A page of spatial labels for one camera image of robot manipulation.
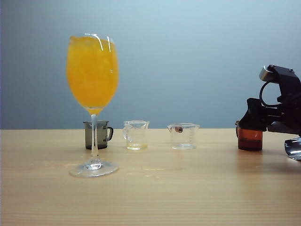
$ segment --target orange juice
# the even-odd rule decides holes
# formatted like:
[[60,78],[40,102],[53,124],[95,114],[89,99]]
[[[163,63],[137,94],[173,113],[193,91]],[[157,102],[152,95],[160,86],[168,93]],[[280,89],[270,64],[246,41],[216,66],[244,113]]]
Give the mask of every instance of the orange juice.
[[70,37],[67,81],[76,100],[98,114],[112,99],[118,84],[115,45],[105,39]]

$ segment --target wine glass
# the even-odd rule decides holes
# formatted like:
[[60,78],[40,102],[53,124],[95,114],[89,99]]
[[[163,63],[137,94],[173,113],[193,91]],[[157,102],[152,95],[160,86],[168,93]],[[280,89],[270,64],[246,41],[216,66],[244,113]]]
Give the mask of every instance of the wine glass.
[[116,171],[117,164],[101,161],[97,149],[97,115],[112,99],[118,84],[117,53],[112,39],[96,33],[71,36],[66,77],[73,96],[90,113],[92,124],[90,159],[69,173],[89,178]]

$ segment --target clear measuring cup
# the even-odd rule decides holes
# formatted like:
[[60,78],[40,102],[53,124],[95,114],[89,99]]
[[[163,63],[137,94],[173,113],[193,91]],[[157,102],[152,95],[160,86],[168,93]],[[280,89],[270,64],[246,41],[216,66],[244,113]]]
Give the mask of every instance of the clear measuring cup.
[[124,122],[123,136],[127,141],[127,149],[140,150],[147,147],[146,130],[149,123],[142,120]]
[[199,125],[193,123],[173,123],[167,126],[170,132],[171,147],[173,149],[194,149],[196,148],[195,133]]

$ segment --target light blue wall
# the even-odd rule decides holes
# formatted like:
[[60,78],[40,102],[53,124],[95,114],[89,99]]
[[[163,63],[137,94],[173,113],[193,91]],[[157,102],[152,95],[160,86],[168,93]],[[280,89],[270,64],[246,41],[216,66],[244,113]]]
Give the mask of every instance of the light blue wall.
[[[83,128],[65,79],[68,38],[83,31],[118,48],[119,87],[100,114],[115,128],[233,128],[263,65],[301,77],[299,0],[2,0],[1,128]],[[277,96],[267,87],[266,102]]]

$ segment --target glass stem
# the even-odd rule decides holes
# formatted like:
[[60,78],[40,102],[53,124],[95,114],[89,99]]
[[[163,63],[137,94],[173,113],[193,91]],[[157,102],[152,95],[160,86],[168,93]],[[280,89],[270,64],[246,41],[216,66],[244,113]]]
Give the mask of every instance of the glass stem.
[[91,157],[93,159],[98,157],[98,148],[97,148],[97,114],[91,115],[91,124],[92,124],[92,152]]

